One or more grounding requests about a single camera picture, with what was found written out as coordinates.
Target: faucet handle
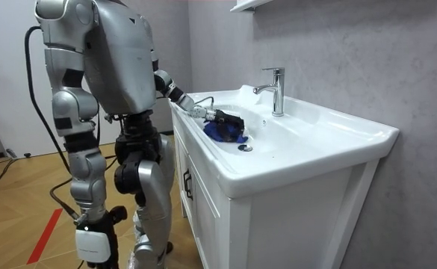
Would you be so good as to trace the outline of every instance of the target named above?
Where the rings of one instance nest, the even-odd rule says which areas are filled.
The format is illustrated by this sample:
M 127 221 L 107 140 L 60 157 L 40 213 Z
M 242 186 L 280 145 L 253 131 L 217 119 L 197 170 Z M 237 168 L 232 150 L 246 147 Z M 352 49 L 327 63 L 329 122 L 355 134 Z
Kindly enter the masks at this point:
M 263 68 L 261 70 L 273 70 L 274 75 L 284 75 L 285 74 L 285 68 L 284 67 L 269 67 L 269 68 Z

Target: sink drain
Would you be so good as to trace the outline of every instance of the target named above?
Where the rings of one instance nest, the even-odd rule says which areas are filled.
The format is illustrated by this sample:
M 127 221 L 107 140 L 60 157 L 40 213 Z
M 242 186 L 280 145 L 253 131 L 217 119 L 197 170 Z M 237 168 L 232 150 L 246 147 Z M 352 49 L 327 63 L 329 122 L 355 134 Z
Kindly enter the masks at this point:
M 248 146 L 246 144 L 238 146 L 238 149 L 243 151 L 243 152 L 250 152 L 253 150 L 253 148 L 251 146 Z

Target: white shelf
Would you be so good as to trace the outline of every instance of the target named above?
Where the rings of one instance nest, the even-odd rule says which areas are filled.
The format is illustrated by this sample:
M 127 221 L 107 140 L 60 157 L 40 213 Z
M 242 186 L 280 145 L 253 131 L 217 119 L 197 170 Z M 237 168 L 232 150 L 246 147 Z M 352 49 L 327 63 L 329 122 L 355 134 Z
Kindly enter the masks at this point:
M 255 11 L 255 7 L 266 4 L 272 0 L 238 0 L 237 4 L 230 10 L 231 12 Z

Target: bathroom sink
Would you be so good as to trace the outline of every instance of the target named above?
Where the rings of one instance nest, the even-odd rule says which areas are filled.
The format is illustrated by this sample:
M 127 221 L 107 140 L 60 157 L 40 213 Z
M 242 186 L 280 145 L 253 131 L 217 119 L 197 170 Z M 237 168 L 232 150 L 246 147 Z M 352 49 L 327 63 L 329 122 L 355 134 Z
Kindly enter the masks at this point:
M 255 95 L 247 85 L 239 90 L 190 95 L 196 102 L 208 96 L 214 97 L 214 108 L 244 119 L 244 135 L 249 137 L 246 145 L 251 151 L 240 151 L 237 143 L 212 140 L 203 132 L 202 119 L 170 105 L 231 198 L 382 158 L 399 133 L 390 126 L 290 97 L 285 97 L 285 115 L 274 117 L 273 94 Z M 209 103 L 201 105 L 209 108 Z

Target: cabinet handle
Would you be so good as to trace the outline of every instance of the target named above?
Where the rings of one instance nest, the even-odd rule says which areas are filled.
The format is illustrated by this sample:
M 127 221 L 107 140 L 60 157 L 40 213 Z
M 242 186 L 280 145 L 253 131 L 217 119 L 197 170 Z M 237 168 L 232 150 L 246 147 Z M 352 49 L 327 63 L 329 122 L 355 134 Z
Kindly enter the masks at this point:
M 185 173 L 183 173 L 183 188 L 187 190 L 187 175 L 190 175 L 190 169 L 187 169 Z
M 188 182 L 191 180 L 191 175 L 189 174 L 185 180 L 185 191 L 187 192 L 187 197 L 193 201 L 193 195 L 191 193 L 191 188 L 188 186 Z

